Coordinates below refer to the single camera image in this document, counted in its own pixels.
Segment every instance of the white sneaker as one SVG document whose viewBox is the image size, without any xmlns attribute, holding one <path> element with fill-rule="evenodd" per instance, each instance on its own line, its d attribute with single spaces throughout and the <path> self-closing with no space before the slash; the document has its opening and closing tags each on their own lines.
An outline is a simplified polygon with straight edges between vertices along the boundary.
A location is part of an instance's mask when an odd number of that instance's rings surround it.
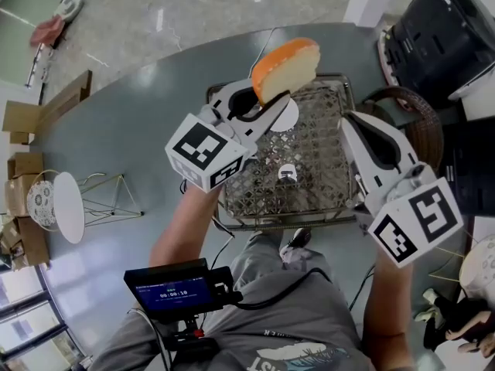
<svg viewBox="0 0 495 371">
<path fill-rule="evenodd" d="M 428 311 L 420 312 L 415 317 L 415 322 L 427 322 L 429 319 L 437 315 L 435 308 L 431 307 Z"/>
<path fill-rule="evenodd" d="M 439 297 L 438 294 L 436 294 L 435 290 L 432 288 L 429 288 L 423 293 L 423 298 L 430 303 L 430 305 L 435 304 L 435 300 Z"/>
</svg>

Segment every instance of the cardboard box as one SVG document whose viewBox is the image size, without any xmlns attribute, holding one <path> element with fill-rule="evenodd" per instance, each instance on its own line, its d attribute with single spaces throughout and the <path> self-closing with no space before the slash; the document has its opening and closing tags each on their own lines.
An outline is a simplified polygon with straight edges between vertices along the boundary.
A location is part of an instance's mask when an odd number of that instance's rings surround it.
<svg viewBox="0 0 495 371">
<path fill-rule="evenodd" d="M 50 129 L 66 112 L 90 96 L 92 77 L 92 72 L 86 70 L 45 106 L 7 100 L 2 130 L 11 132 L 11 143 L 24 144 L 28 134 Z"/>
<path fill-rule="evenodd" d="M 5 182 L 5 204 L 7 214 L 14 217 L 28 216 L 27 195 L 37 175 L 22 175 Z"/>
<path fill-rule="evenodd" d="M 31 217 L 17 219 L 21 233 L 24 256 L 28 265 L 39 265 L 50 261 L 45 240 L 45 230 Z"/>
<path fill-rule="evenodd" d="M 31 217 L 15 219 L 15 223 L 19 226 L 21 240 L 10 248 L 12 269 L 18 271 L 24 267 L 50 262 L 44 229 Z"/>
<path fill-rule="evenodd" d="M 7 161 L 7 179 L 22 175 L 37 175 L 43 171 L 43 154 L 39 152 L 16 152 Z"/>
<path fill-rule="evenodd" d="M 10 144 L 11 145 L 28 145 L 29 144 L 29 133 L 10 132 Z"/>
<path fill-rule="evenodd" d="M 3 240 L 5 245 L 10 249 L 14 247 L 21 240 L 21 233 L 19 226 L 17 225 L 17 219 L 13 219 L 9 223 L 6 223 L 2 229 Z"/>
</svg>

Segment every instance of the glass window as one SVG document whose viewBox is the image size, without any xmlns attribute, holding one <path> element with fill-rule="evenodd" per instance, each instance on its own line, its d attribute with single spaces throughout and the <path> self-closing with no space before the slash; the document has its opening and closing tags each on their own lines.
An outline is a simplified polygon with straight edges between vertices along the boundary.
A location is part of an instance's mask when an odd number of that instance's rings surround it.
<svg viewBox="0 0 495 371">
<path fill-rule="evenodd" d="M 48 301 L 0 320 L 0 352 L 5 353 L 59 324 Z"/>
<path fill-rule="evenodd" d="M 0 309 L 43 291 L 34 267 L 0 275 Z"/>
<path fill-rule="evenodd" d="M 9 360 L 7 366 L 11 371 L 66 371 L 82 358 L 82 353 L 69 335 L 62 332 L 20 357 Z"/>
</svg>

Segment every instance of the woven basket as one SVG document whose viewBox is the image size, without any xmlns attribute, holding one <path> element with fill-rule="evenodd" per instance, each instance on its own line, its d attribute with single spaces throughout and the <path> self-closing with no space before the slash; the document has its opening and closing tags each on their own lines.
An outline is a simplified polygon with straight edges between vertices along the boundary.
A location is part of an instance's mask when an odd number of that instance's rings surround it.
<svg viewBox="0 0 495 371">
<path fill-rule="evenodd" d="M 389 97 L 403 100 L 409 108 L 422 116 L 421 119 L 405 125 L 405 135 L 419 160 L 429 164 L 437 172 L 443 156 L 442 124 L 432 106 L 416 92 L 403 87 L 381 88 L 365 97 L 363 102 L 356 106 L 356 110 L 396 126 L 388 112 L 377 104 L 378 101 Z"/>
</svg>

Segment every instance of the marble floor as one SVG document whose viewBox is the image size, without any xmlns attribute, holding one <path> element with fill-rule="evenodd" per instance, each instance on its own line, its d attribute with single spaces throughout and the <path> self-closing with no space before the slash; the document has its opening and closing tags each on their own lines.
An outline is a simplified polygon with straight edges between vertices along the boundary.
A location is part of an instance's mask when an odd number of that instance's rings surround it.
<svg viewBox="0 0 495 371">
<path fill-rule="evenodd" d="M 51 59 L 47 102 L 86 69 L 93 93 L 164 56 L 243 32 L 340 22 L 349 0 L 84 0 Z M 411 0 L 393 0 L 392 15 Z"/>
</svg>

